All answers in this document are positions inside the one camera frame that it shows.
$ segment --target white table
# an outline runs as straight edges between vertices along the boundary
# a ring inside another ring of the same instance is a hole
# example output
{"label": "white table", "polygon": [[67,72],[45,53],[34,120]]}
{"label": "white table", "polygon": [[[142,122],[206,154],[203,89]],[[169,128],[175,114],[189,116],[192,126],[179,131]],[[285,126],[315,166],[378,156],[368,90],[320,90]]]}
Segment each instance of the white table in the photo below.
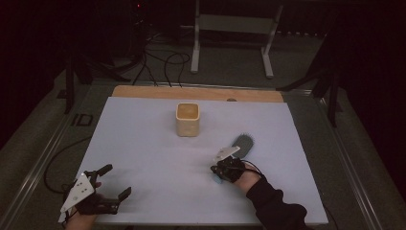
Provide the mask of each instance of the white table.
{"label": "white table", "polygon": [[[179,89],[164,91],[171,97],[168,92]],[[180,102],[199,103],[197,137],[176,135],[175,109]],[[255,139],[246,159],[283,190],[284,201],[302,204],[308,211],[307,224],[327,223],[286,103],[117,97],[108,99],[79,173],[112,164],[113,170],[100,177],[98,192],[115,197],[131,186],[132,194],[118,215],[103,215],[97,222],[259,225],[250,200],[234,185],[215,183],[210,170],[219,149],[229,147],[241,132]]]}

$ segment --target floor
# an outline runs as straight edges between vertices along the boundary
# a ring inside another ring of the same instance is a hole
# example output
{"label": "floor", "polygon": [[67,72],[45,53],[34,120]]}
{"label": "floor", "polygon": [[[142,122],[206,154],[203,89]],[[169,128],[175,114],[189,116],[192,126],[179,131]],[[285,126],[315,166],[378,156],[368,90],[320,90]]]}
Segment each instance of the floor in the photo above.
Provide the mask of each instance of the floor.
{"label": "floor", "polygon": [[[47,181],[55,190],[75,178],[102,113],[105,100],[119,84],[152,84],[183,87],[206,85],[274,90],[303,77],[323,40],[309,36],[277,35],[270,58],[275,78],[264,76],[257,42],[217,43],[202,41],[199,73],[189,72],[190,62],[165,64],[174,52],[192,54],[188,39],[181,42],[152,40],[147,46],[147,67],[142,65],[122,74],[129,82],[116,82],[97,75],[92,85],[76,85],[75,107],[63,115],[65,101],[57,99],[64,88],[63,73],[56,87],[38,105],[27,121],[1,149],[0,190],[2,229],[57,229],[62,197],[51,193],[42,175],[52,155],[58,154],[47,171]],[[187,56],[173,56],[183,62]],[[125,59],[116,59],[125,63]],[[327,210],[329,224],[314,229],[406,229],[406,205],[388,176],[368,133],[362,127],[340,90],[337,128],[326,119],[323,100],[309,96],[314,82],[283,93],[299,132],[310,169]],[[71,126],[75,114],[91,114],[91,126]],[[94,229],[124,229],[123,226],[96,225]],[[137,226],[136,229],[261,229],[253,227]]]}

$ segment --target metal stand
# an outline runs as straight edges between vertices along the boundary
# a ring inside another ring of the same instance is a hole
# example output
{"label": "metal stand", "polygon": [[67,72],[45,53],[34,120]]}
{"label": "metal stand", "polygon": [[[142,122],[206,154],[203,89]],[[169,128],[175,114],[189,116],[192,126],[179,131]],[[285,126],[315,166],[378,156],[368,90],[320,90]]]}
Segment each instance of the metal stand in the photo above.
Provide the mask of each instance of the metal stand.
{"label": "metal stand", "polygon": [[278,23],[282,14],[283,6],[279,6],[277,13],[273,19],[269,18],[254,18],[254,17],[236,17],[224,15],[208,15],[200,14],[200,1],[196,0],[195,18],[194,18],[194,46],[192,54],[191,72],[196,74],[199,68],[200,56],[200,30],[223,31],[223,32],[242,32],[253,34],[268,35],[268,42],[260,49],[263,65],[265,68],[265,77],[272,79],[274,73],[272,71],[271,61],[269,58],[269,50],[271,49],[272,41],[274,40]]}

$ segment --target black sleeve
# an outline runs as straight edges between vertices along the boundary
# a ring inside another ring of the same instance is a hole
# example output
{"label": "black sleeve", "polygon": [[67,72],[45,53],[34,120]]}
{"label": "black sleeve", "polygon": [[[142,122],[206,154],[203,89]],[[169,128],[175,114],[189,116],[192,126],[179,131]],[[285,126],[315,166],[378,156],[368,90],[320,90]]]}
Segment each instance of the black sleeve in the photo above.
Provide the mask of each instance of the black sleeve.
{"label": "black sleeve", "polygon": [[265,178],[247,193],[257,210],[257,218],[268,230],[308,230],[305,225],[307,210],[299,204],[283,203],[283,192],[275,190]]}

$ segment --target black cable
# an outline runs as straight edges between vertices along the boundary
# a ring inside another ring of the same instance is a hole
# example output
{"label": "black cable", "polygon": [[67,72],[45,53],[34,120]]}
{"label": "black cable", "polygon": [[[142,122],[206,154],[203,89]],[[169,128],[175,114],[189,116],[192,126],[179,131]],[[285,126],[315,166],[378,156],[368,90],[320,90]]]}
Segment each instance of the black cable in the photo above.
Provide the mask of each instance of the black cable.
{"label": "black cable", "polygon": [[247,161],[247,160],[241,160],[241,162],[248,163],[249,165],[251,165],[252,167],[254,167],[260,174],[262,174],[262,172],[260,171],[260,169],[259,169],[256,165],[254,165],[252,162]]}
{"label": "black cable", "polygon": [[326,207],[326,205],[325,205],[324,203],[322,203],[322,204],[323,204],[323,207],[324,207],[324,208],[326,209],[326,211],[328,212],[328,214],[330,215],[330,217],[332,218],[332,220],[333,220],[333,222],[334,222],[335,229],[338,230],[338,224],[337,224],[337,221],[335,220],[334,216],[333,216],[332,213],[329,211],[329,209]]}
{"label": "black cable", "polygon": [[[191,57],[190,57],[188,54],[185,54],[185,53],[178,53],[178,52],[174,52],[174,51],[171,51],[171,50],[151,50],[151,49],[147,49],[147,51],[171,52],[171,53],[174,53],[174,54],[177,54],[177,55],[181,55],[182,57],[183,57],[183,56],[186,56],[186,57],[187,57],[187,59],[186,59],[186,60],[183,59],[182,62],[168,62],[168,64],[186,64],[186,63],[188,63],[189,60],[191,59]],[[153,54],[151,54],[151,53],[149,53],[149,52],[147,52],[147,51],[146,51],[147,55],[149,55],[149,56],[151,56],[151,57],[153,57],[153,58],[159,59],[159,60],[161,60],[161,61],[163,61],[163,62],[166,61],[165,59],[162,59],[162,58],[160,58],[160,57],[157,57],[157,56],[155,56],[155,55],[153,55]]]}
{"label": "black cable", "polygon": [[153,77],[153,75],[152,75],[152,72],[151,72],[151,69],[146,65],[146,69],[148,70],[148,72],[149,72],[149,79],[153,82],[153,85],[155,85],[155,86],[159,86],[158,85],[158,82],[156,81],[156,79]]}
{"label": "black cable", "polygon": [[156,34],[156,35],[154,35],[149,41],[152,42],[152,43],[165,44],[165,43],[169,43],[169,42],[172,42],[172,41],[175,40],[174,38],[171,38],[171,37],[165,37],[166,40],[164,40],[164,39],[163,39],[163,40],[157,40],[157,39],[155,39],[156,37],[159,37],[159,36],[163,36],[163,34],[161,34],[161,33]]}
{"label": "black cable", "polygon": [[255,171],[255,170],[251,170],[251,169],[241,169],[238,167],[230,167],[230,166],[224,166],[227,170],[237,170],[237,171],[242,171],[242,172],[251,172],[251,173],[256,173],[258,174],[260,177],[265,177],[261,172]]}
{"label": "black cable", "polygon": [[48,184],[48,181],[47,181],[47,173],[48,173],[48,170],[49,170],[49,168],[51,167],[52,163],[56,160],[56,158],[57,158],[61,153],[63,153],[63,152],[66,151],[67,149],[69,149],[69,148],[71,148],[71,147],[73,147],[73,146],[75,146],[75,145],[77,145],[77,144],[79,144],[79,143],[81,143],[81,142],[87,141],[87,140],[89,140],[89,139],[91,139],[91,138],[92,138],[92,137],[90,136],[90,137],[86,137],[86,138],[84,138],[84,139],[81,139],[81,140],[79,140],[79,141],[77,141],[77,142],[74,142],[74,143],[72,143],[71,145],[69,145],[69,146],[67,146],[67,147],[65,147],[65,148],[63,148],[63,149],[61,149],[61,150],[59,150],[59,151],[58,151],[57,153],[55,153],[55,155],[51,158],[51,160],[50,160],[50,162],[48,163],[47,167],[45,168],[45,172],[44,172],[44,174],[43,174],[43,179],[44,179],[45,187],[46,187],[49,191],[51,191],[51,192],[53,192],[53,193],[55,193],[55,194],[64,194],[64,193],[65,193],[64,191],[58,191],[58,190],[55,190],[55,189],[51,188],[51,186]]}
{"label": "black cable", "polygon": [[122,74],[124,72],[131,70],[132,68],[135,68],[139,63],[140,60],[134,57],[128,64],[124,64],[121,66],[109,66],[108,69],[117,73],[121,72]]}
{"label": "black cable", "polygon": [[140,78],[141,74],[143,73],[144,69],[146,68],[146,62],[144,61],[144,56],[143,56],[143,67],[141,68],[140,72],[138,72],[137,76],[135,77],[134,81],[132,82],[132,85],[135,84],[135,82],[137,81],[138,78]]}
{"label": "black cable", "polygon": [[[161,60],[161,61],[163,61],[165,63],[164,64],[164,76],[167,79],[168,84],[169,84],[170,87],[172,87],[172,85],[170,83],[170,80],[169,80],[169,77],[168,77],[168,72],[167,72],[168,64],[174,64],[174,65],[180,64],[180,65],[182,65],[182,69],[180,70],[178,78],[177,78],[179,86],[182,87],[182,83],[180,82],[180,78],[182,76],[183,70],[185,69],[185,64],[188,63],[188,61],[191,59],[191,57],[188,54],[178,53],[178,52],[174,52],[174,51],[171,51],[171,50],[149,50],[149,51],[161,51],[161,52],[171,52],[172,53],[170,56],[167,57],[167,59],[162,59],[162,58],[157,57],[157,56],[155,56],[155,55],[153,55],[153,54],[151,54],[149,52],[146,52],[147,55],[149,55],[149,56],[151,56],[153,58],[156,58],[158,60]],[[179,56],[180,58],[182,58],[182,61],[181,62],[170,62],[169,60],[171,58],[175,57],[175,56]]]}

